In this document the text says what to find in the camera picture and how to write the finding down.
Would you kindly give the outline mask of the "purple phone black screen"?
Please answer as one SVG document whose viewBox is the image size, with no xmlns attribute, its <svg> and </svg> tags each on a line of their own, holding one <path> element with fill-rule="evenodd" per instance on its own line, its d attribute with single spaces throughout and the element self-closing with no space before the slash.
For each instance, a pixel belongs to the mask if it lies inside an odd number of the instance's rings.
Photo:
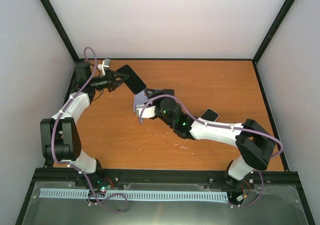
<svg viewBox="0 0 320 225">
<path fill-rule="evenodd" d="M 175 95 L 175 91 L 173 89 L 163 89 L 162 91 L 164 95 L 170 95 L 170 96 Z"/>
</svg>

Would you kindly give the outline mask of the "lilac phone case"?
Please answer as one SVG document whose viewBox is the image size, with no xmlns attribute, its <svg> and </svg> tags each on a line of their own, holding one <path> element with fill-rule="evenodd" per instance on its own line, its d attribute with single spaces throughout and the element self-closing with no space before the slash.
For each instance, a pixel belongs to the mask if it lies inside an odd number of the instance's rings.
<svg viewBox="0 0 320 225">
<path fill-rule="evenodd" d="M 134 95 L 133 98 L 133 112 L 136 112 L 138 105 L 144 105 L 148 101 L 148 97 L 144 90 Z"/>
</svg>

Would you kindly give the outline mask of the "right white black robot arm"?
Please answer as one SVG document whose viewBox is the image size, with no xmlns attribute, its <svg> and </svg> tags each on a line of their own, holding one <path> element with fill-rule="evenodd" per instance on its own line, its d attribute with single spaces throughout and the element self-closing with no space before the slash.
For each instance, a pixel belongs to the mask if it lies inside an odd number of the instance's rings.
<svg viewBox="0 0 320 225">
<path fill-rule="evenodd" d="M 136 105 L 139 121 L 159 118 L 182 139 L 208 140 L 233 146 L 240 155 L 232 160 L 223 175 L 227 186 L 236 187 L 253 171 L 265 171 L 281 142 L 271 136 L 259 123 L 247 119 L 243 123 L 222 123 L 207 109 L 196 117 L 174 96 L 172 89 L 144 90 L 147 100 Z"/>
</svg>

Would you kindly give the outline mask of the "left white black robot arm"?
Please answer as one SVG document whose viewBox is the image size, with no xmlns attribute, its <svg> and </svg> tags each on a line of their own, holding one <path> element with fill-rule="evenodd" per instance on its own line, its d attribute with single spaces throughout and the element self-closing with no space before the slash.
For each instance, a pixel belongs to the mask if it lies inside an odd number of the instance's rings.
<svg viewBox="0 0 320 225">
<path fill-rule="evenodd" d="M 94 75 L 96 69 L 101 75 Z M 83 151 L 76 123 L 93 102 L 97 91 L 107 89 L 113 92 L 130 76 L 109 69 L 105 62 L 96 68 L 91 67 L 88 61 L 79 62 L 74 72 L 72 88 L 65 104 L 51 118 L 44 118 L 40 122 L 42 154 L 48 161 L 65 164 L 87 174 L 86 180 L 96 187 L 103 183 L 104 173 L 99 170 L 99 161 Z"/>
</svg>

